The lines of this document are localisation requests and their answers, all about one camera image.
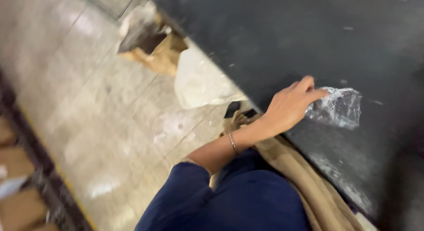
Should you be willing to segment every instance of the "plastic wrap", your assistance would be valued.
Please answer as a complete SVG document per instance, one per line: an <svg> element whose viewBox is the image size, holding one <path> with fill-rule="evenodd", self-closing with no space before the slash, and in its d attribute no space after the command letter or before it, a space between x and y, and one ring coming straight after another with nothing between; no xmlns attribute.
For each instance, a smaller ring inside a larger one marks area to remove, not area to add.
<svg viewBox="0 0 424 231"><path fill-rule="evenodd" d="M183 109L247 99L200 49L190 44L180 55L174 89Z"/></svg>
<svg viewBox="0 0 424 231"><path fill-rule="evenodd" d="M361 93L352 88L322 87L326 97L310 104L305 116L327 125L353 129L359 126Z"/></svg>

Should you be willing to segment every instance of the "hand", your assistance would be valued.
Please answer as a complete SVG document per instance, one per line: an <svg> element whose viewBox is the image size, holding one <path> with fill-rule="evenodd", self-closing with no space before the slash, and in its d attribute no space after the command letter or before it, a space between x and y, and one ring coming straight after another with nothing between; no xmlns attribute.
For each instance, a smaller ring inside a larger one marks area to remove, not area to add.
<svg viewBox="0 0 424 231"><path fill-rule="evenodd" d="M260 124L260 133L267 139L291 129L305 117L309 104L327 94L323 89L314 90L312 76L294 82L274 95L267 112L256 121Z"/></svg>

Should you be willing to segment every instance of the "wrist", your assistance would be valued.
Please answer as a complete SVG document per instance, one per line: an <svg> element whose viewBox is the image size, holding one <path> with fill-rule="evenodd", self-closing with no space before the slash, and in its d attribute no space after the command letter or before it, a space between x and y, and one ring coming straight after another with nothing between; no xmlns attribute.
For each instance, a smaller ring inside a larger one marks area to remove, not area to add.
<svg viewBox="0 0 424 231"><path fill-rule="evenodd" d="M267 134L266 125L260 120L231 133L237 146L252 147L255 143L272 137Z"/></svg>

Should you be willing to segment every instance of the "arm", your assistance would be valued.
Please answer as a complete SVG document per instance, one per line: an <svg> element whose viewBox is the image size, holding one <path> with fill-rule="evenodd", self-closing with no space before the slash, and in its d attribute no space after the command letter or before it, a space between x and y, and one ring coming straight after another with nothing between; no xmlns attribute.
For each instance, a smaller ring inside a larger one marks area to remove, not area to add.
<svg viewBox="0 0 424 231"><path fill-rule="evenodd" d="M303 119L308 105L327 95L327 91L313 88L313 77L306 76L277 93L260 119L231 133L237 151L285 132ZM187 158L215 174L235 155L230 138L223 136L194 150Z"/></svg>

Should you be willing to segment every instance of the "cardboard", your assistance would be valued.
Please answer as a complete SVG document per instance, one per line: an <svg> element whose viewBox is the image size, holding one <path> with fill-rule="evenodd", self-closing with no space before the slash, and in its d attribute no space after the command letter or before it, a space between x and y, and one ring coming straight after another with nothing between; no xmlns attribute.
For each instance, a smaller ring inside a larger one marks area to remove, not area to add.
<svg viewBox="0 0 424 231"><path fill-rule="evenodd" d="M0 200L17 192L34 171L21 147L0 148Z"/></svg>
<svg viewBox="0 0 424 231"><path fill-rule="evenodd" d="M10 195L0 201L0 223L4 231L27 231L46 221L48 207L36 189Z"/></svg>
<svg viewBox="0 0 424 231"><path fill-rule="evenodd" d="M0 116L0 147L13 145L16 142L16 138L9 121L5 117Z"/></svg>
<svg viewBox="0 0 424 231"><path fill-rule="evenodd" d="M49 222L44 226L32 229L31 231L59 231L55 223Z"/></svg>

